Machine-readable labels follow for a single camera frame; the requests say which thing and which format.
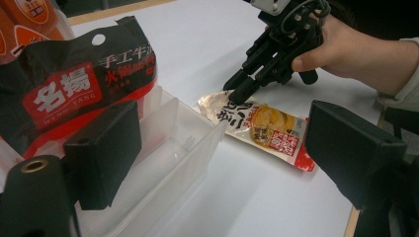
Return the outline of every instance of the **orange packaging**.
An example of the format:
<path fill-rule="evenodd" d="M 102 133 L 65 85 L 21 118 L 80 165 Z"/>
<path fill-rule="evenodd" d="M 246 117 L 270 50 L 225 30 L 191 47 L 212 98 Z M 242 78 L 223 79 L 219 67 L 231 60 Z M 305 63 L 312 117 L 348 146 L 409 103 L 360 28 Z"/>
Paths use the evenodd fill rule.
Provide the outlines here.
<path fill-rule="evenodd" d="M 65 16 L 49 0 L 0 0 L 3 40 L 0 64 L 14 60 L 26 45 L 42 40 L 70 40 Z"/>
<path fill-rule="evenodd" d="M 16 47 L 13 28 L 14 24 L 7 14 L 0 8 L 0 63 L 15 59 L 12 49 Z"/>

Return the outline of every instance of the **human hand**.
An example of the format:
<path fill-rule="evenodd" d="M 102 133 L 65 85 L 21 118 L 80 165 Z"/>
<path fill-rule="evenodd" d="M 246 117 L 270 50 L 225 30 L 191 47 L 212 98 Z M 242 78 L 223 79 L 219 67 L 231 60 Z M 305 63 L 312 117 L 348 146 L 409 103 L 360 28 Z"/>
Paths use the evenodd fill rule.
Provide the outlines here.
<path fill-rule="evenodd" d="M 418 68 L 416 42 L 376 39 L 331 15 L 326 17 L 322 33 L 322 45 L 293 60 L 294 72 L 321 67 L 338 77 L 353 78 L 395 96 Z"/>

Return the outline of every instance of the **packaging label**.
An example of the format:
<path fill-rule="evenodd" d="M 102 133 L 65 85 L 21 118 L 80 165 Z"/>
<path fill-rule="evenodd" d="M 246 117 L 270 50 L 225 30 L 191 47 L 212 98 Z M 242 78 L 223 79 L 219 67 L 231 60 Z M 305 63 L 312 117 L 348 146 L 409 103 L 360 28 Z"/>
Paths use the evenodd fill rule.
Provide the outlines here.
<path fill-rule="evenodd" d="M 101 100 L 102 92 L 93 65 L 87 62 L 51 74 L 25 96 L 23 105 L 37 128 L 42 129 Z"/>
<path fill-rule="evenodd" d="M 34 42 L 49 40 L 46 36 L 19 25 L 15 26 L 15 38 L 16 47 L 12 49 L 12 54 L 15 57 L 19 56 L 25 46 Z"/>
<path fill-rule="evenodd" d="M 43 0 L 15 0 L 21 12 L 29 20 L 43 24 L 48 20 L 48 8 Z"/>

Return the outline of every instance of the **red logo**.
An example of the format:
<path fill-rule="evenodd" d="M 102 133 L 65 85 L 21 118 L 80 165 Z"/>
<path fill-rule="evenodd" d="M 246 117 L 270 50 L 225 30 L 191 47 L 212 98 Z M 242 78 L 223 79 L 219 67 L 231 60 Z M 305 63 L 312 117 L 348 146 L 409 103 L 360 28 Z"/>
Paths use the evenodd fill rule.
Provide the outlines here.
<path fill-rule="evenodd" d="M 102 100 L 91 62 L 51 74 L 28 93 L 23 105 L 38 129 L 53 125 L 71 113 Z"/>
<path fill-rule="evenodd" d="M 278 150 L 289 156 L 293 156 L 298 145 L 298 137 L 288 133 L 274 131 L 269 147 Z"/>

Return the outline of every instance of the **snack packet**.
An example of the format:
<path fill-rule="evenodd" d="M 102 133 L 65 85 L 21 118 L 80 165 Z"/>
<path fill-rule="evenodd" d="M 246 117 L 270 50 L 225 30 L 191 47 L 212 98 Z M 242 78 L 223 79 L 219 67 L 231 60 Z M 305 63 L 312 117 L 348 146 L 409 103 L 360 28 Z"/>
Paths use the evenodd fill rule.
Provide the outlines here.
<path fill-rule="evenodd" d="M 217 124 L 228 120 L 226 134 L 273 154 L 307 172 L 314 161 L 303 146 L 306 119 L 281 112 L 250 98 L 243 105 L 228 100 L 229 91 L 218 92 L 198 100 L 200 113 Z"/>
<path fill-rule="evenodd" d="M 157 81 L 156 55 L 135 17 L 117 23 L 32 43 L 0 65 L 0 135 L 25 159 L 59 146 L 113 104 L 136 100 L 142 113 Z"/>

